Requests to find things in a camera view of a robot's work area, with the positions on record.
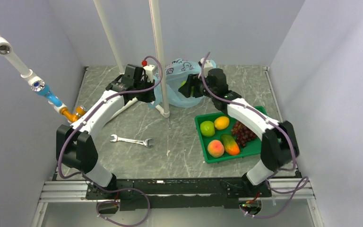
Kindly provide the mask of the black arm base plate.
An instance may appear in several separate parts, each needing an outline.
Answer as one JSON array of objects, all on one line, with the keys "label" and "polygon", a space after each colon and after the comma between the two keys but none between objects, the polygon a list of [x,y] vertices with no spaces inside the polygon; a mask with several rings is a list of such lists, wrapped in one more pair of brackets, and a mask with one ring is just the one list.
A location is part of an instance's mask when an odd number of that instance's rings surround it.
[{"label": "black arm base plate", "polygon": [[240,177],[174,178],[174,179],[118,179],[113,188],[87,186],[89,201],[118,201],[121,211],[137,209],[223,207],[236,209],[240,203],[270,198],[271,191],[264,184],[246,186]]}]

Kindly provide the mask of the light blue plastic bag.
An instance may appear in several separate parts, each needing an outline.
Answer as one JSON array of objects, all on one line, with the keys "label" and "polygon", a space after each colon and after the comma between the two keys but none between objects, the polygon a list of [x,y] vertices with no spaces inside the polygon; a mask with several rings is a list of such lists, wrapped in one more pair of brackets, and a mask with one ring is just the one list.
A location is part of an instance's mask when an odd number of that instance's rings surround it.
[{"label": "light blue plastic bag", "polygon": [[203,97],[185,97],[178,89],[186,82],[190,74],[198,74],[201,66],[197,61],[187,61],[178,58],[165,66],[166,73],[166,91],[170,105],[191,108],[198,105]]}]

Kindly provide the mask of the green fake apple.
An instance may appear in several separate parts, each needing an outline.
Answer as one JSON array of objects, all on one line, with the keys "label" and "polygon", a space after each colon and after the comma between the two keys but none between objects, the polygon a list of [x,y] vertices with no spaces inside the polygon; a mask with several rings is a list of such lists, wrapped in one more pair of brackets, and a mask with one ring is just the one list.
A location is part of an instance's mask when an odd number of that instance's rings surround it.
[{"label": "green fake apple", "polygon": [[201,135],[204,137],[212,137],[215,135],[215,125],[212,121],[204,121],[199,126]]}]

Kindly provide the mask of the fake mango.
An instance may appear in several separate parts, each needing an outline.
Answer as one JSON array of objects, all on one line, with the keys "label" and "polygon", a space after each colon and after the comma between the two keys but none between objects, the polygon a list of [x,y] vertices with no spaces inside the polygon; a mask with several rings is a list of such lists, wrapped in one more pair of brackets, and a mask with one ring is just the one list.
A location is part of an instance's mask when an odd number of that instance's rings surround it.
[{"label": "fake mango", "polygon": [[227,154],[231,156],[240,154],[240,148],[232,135],[223,134],[220,136],[220,140]]}]

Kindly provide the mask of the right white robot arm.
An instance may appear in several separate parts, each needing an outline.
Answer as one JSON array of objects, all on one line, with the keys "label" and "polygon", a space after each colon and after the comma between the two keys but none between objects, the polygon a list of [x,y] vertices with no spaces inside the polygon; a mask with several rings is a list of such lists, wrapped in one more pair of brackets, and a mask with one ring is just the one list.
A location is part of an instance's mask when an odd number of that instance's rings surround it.
[{"label": "right white robot arm", "polygon": [[241,186],[245,195],[255,195],[260,184],[285,164],[291,162],[296,166],[299,149],[292,124],[267,117],[230,90],[222,69],[211,69],[206,76],[190,74],[178,91],[185,97],[211,98],[217,110],[240,121],[261,140],[260,160],[243,177]]}]

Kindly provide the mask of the yellow fake lemon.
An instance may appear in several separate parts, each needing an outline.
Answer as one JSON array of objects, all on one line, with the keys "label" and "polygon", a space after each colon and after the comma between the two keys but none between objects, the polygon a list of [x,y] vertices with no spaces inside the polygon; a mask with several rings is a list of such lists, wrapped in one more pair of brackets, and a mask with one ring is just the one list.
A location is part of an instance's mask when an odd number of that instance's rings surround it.
[{"label": "yellow fake lemon", "polygon": [[224,130],[230,124],[230,119],[227,116],[220,116],[214,120],[214,127],[217,130]]}]

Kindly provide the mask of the dark fake grapes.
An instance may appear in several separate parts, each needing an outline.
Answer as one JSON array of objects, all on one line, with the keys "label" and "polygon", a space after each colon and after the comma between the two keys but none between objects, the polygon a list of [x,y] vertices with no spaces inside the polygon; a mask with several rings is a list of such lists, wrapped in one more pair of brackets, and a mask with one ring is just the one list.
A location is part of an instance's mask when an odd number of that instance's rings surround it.
[{"label": "dark fake grapes", "polygon": [[246,147],[249,142],[258,137],[252,130],[239,121],[236,121],[233,125],[231,134],[235,136],[235,141],[241,148]]}]

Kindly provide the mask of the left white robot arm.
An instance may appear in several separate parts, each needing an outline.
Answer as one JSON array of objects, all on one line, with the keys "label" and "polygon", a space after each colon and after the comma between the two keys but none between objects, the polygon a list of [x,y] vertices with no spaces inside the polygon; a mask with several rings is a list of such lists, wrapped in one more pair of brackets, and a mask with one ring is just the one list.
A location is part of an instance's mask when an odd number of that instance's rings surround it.
[{"label": "left white robot arm", "polygon": [[106,199],[117,192],[116,176],[98,160],[94,139],[111,117],[133,99],[151,103],[155,100],[155,86],[149,65],[128,64],[125,72],[107,85],[98,101],[71,125],[61,125],[56,132],[58,172],[65,178],[61,167],[74,168],[98,186]]}]

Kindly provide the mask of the red fake peach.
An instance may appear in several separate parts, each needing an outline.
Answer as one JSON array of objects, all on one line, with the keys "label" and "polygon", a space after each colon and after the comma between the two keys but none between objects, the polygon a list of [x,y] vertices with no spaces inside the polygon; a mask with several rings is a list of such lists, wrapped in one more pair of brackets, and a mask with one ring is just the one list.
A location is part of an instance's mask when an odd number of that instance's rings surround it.
[{"label": "red fake peach", "polygon": [[224,154],[225,148],[221,141],[212,140],[211,142],[209,142],[207,146],[207,152],[209,153],[210,156],[214,158],[219,158]]}]

